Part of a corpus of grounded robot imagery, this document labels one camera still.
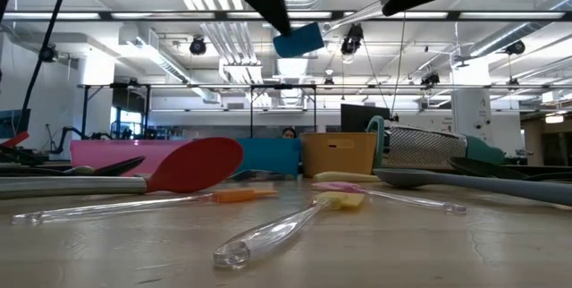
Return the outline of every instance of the pink bin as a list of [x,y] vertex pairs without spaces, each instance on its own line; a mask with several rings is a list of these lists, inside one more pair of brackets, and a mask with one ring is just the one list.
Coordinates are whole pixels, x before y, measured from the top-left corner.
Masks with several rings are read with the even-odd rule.
[[72,140],[71,165],[99,168],[144,156],[141,165],[123,176],[151,174],[165,157],[188,142],[190,140]]

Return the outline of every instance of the clear plastic spatula handle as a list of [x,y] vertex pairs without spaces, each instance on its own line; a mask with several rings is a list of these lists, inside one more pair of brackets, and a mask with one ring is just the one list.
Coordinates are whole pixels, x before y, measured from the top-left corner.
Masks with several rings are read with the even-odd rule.
[[315,200],[309,208],[262,224],[229,239],[213,255],[214,265],[240,269],[260,260],[289,241],[317,212],[330,208],[334,199]]
[[405,202],[420,207],[442,209],[445,212],[454,213],[458,215],[464,215],[467,212],[467,207],[450,202],[440,202],[432,199],[420,199],[420,198],[414,198],[398,194],[390,194],[380,191],[363,190],[363,192],[369,195],[375,195],[377,197],[386,199],[395,199],[401,202]]
[[81,208],[60,208],[55,210],[36,211],[12,217],[12,224],[42,224],[48,222],[65,222],[73,219],[118,215],[137,212],[150,208],[167,208],[178,203],[199,202],[209,200],[212,193],[194,195],[175,199],[152,199],[136,202],[102,204]]

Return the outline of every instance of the clear plastic handle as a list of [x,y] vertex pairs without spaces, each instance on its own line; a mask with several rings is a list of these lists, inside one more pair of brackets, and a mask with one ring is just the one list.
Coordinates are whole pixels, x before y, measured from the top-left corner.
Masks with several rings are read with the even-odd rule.
[[81,208],[61,208],[56,210],[36,211],[12,217],[12,224],[42,224],[48,222],[65,222],[78,218],[118,215],[137,212],[150,208],[166,208],[177,203],[208,200],[212,193],[188,196],[176,199],[153,199],[137,202],[103,204]]
[[328,33],[332,32],[333,30],[338,29],[342,25],[357,23],[360,21],[369,20],[376,16],[383,15],[383,6],[389,0],[379,0],[375,3],[371,3],[370,5],[364,7],[363,9],[352,13],[348,16],[344,16],[343,18],[337,21],[331,21],[329,23],[324,24],[324,30],[322,32],[322,36],[327,35]]
[[365,191],[365,192],[369,195],[375,195],[386,199],[395,199],[419,207],[441,209],[445,212],[454,213],[457,215],[464,215],[467,212],[467,207],[455,203],[440,202],[432,199],[420,199],[420,198],[414,198],[398,194],[390,194],[380,191]]
[[317,212],[332,208],[335,202],[334,199],[315,200],[309,208],[232,237],[214,252],[214,265],[240,269],[252,260],[264,258],[287,242]]

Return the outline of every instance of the yellow plastic bin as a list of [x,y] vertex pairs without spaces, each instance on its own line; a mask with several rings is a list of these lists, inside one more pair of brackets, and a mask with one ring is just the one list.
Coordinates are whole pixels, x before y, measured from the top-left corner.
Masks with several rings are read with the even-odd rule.
[[377,134],[370,132],[312,132],[300,136],[304,175],[321,172],[371,174]]

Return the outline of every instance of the table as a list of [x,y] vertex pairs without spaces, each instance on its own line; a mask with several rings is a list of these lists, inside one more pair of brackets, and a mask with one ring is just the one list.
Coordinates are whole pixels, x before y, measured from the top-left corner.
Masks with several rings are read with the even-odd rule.
[[358,212],[321,214],[266,262],[239,272],[214,269],[219,245],[306,206],[313,194],[307,182],[224,186],[248,185],[274,187],[280,197],[40,226],[7,222],[22,212],[133,197],[0,201],[2,287],[522,288],[565,287],[572,279],[571,212],[445,186],[388,191],[466,204],[466,216],[369,199]]

